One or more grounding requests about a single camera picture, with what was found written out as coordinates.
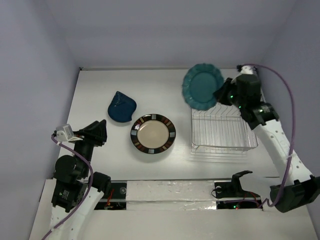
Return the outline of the dark green scalloped plate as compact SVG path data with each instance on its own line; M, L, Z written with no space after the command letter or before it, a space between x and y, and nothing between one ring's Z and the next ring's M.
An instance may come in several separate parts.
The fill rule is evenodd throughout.
M198 63L185 74L182 82L184 101L198 111L207 111L217 104L214 92L224 84L219 68L210 63Z

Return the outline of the dark blue leaf-shaped plate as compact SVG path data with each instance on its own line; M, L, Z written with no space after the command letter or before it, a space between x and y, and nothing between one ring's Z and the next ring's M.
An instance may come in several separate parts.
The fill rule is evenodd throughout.
M117 91L108 106L107 113L113 121L127 123L132 121L132 116L136 109L137 103L135 100Z

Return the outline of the dark rimmed beige plate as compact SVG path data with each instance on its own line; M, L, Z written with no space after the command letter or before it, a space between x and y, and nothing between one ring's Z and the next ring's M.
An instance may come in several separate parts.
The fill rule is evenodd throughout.
M151 113L138 118L130 129L134 147L145 154L156 155L173 146L177 137L174 123L167 117Z

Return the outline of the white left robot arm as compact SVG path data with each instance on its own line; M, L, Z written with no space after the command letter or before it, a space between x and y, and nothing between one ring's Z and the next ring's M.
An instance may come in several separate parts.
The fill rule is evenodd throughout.
M80 240L97 203L111 191L111 177L91 165L94 148L107 141L107 122L94 121L78 131L61 125L51 140L71 154L55 162L50 224L43 239Z

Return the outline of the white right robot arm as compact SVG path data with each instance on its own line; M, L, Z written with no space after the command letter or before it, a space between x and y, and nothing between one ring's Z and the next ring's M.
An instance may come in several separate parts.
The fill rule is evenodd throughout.
M278 174L279 185L269 190L273 206L286 213L312 203L320 194L320 178L315 177L291 149L292 141L285 135L275 108L262 101L261 81L254 74L227 78L214 92L216 100L226 106L235 106L241 118L261 140Z

